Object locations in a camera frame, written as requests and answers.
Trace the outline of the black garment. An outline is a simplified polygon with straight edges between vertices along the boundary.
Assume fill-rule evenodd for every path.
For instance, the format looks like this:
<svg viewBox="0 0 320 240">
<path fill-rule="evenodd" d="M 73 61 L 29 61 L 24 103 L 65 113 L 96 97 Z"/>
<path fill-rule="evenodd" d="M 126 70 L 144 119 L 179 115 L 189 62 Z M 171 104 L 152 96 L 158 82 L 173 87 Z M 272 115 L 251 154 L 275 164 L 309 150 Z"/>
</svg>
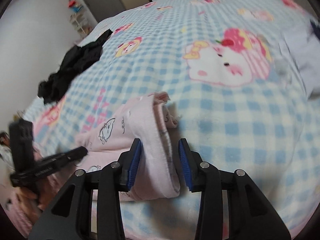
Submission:
<svg viewBox="0 0 320 240">
<path fill-rule="evenodd" d="M 111 35 L 112 31 L 108 29 L 95 41 L 82 47 L 73 46 L 67 51 L 59 70 L 39 83 L 37 96 L 43 99 L 45 105 L 59 102 L 69 89 L 72 81 L 100 60 L 103 45 Z"/>
</svg>

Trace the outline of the pink fuzzy sleeve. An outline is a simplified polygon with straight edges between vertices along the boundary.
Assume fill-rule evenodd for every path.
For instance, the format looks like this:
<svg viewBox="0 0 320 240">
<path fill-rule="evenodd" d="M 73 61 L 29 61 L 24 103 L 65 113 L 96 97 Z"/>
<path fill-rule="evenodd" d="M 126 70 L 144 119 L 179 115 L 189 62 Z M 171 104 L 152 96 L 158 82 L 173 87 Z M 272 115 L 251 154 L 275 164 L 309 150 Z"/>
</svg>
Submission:
<svg viewBox="0 0 320 240">
<path fill-rule="evenodd" d="M 54 199 L 64 182 L 51 175 L 36 183 L 38 193 L 26 187 L 17 187 L 8 199 L 5 212 L 18 232 L 27 238 L 33 225 Z"/>
</svg>

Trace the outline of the blue checkered cartoon blanket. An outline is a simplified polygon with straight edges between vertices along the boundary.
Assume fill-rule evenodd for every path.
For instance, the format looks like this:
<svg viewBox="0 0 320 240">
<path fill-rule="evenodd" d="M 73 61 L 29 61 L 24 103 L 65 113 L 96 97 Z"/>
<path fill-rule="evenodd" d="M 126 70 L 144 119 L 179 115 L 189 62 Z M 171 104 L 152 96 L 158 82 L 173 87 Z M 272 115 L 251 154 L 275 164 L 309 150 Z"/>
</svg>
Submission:
<svg viewBox="0 0 320 240">
<path fill-rule="evenodd" d="M 319 100 L 305 92 L 285 40 L 313 17 L 293 0 L 159 0 L 100 21 L 82 44 L 114 36 L 57 105 L 25 119 L 46 155 L 108 120 L 129 99 L 165 91 L 173 142 L 217 168 L 245 170 L 292 237 L 319 204 Z"/>
</svg>

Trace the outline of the white shelf rack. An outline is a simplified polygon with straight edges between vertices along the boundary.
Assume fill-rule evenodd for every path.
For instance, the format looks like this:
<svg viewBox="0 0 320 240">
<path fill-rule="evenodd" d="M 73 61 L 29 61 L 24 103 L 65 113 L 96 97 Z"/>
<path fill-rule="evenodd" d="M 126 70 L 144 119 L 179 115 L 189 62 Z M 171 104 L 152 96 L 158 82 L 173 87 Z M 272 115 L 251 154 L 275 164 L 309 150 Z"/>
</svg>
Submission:
<svg viewBox="0 0 320 240">
<path fill-rule="evenodd" d="M 70 16 L 70 24 L 81 38 L 85 38 L 92 31 L 92 26 L 85 15 L 84 6 L 77 0 L 68 0 L 68 9 L 72 11 Z"/>
</svg>

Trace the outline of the light blue folded garment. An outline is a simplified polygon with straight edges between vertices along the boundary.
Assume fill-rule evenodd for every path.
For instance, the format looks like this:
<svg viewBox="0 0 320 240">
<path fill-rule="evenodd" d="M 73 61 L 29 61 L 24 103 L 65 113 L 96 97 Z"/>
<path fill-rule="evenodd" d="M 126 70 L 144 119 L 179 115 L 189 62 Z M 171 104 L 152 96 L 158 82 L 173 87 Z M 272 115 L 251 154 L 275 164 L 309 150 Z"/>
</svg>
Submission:
<svg viewBox="0 0 320 240">
<path fill-rule="evenodd" d="M 319 23 L 294 26 L 281 33 L 280 51 L 294 65 L 308 99 L 319 98 Z"/>
</svg>

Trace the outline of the pink cartoon print pajama garment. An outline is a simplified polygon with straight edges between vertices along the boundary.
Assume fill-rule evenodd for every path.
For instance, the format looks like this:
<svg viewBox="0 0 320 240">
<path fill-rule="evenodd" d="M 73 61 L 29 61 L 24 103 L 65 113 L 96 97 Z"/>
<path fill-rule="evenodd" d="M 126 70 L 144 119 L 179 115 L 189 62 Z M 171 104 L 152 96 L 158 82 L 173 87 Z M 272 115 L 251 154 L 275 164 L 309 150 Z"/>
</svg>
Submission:
<svg viewBox="0 0 320 240">
<path fill-rule="evenodd" d="M 173 161 L 168 130 L 178 119 L 166 104 L 167 92 L 138 96 L 121 105 L 114 115 L 96 128 L 75 137 L 77 146 L 88 154 L 78 164 L 87 172 L 102 169 L 130 149 L 134 139 L 142 142 L 142 155 L 135 183 L 129 192 L 119 194 L 122 202 L 174 198 L 180 194 L 180 182 Z"/>
</svg>

